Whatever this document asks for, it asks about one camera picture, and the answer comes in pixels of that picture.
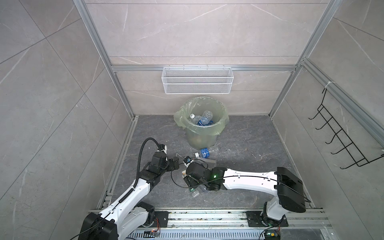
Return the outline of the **Pocari bottle blue label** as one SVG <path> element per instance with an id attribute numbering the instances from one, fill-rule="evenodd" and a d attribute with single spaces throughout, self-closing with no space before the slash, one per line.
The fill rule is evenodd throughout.
<path id="1" fill-rule="evenodd" d="M 201 116 L 200 121 L 198 122 L 199 126 L 209 126 L 213 124 L 213 113 L 211 111 L 204 111 L 203 115 Z"/>

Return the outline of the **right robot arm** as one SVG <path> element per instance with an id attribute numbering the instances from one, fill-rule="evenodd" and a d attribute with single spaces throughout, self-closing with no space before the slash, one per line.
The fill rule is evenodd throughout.
<path id="1" fill-rule="evenodd" d="M 220 167 L 209 169 L 202 164 L 190 163 L 184 181 L 190 189 L 204 186 L 207 191 L 240 189 L 272 195 L 260 213 L 247 213 L 249 222 L 254 221 L 257 225 L 278 227 L 288 212 L 306 212 L 308 198 L 304 194 L 303 181 L 283 167 L 272 172 L 253 173 Z"/>

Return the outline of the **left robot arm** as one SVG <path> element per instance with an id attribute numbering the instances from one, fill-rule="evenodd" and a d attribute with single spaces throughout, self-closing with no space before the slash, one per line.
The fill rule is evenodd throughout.
<path id="1" fill-rule="evenodd" d="M 170 159 L 166 150 L 154 153 L 139 177 L 112 204 L 85 218 L 79 240 L 123 240 L 140 226 L 152 225 L 155 210 L 142 199 L 160 182 L 166 172 L 178 170 L 178 157 Z"/>

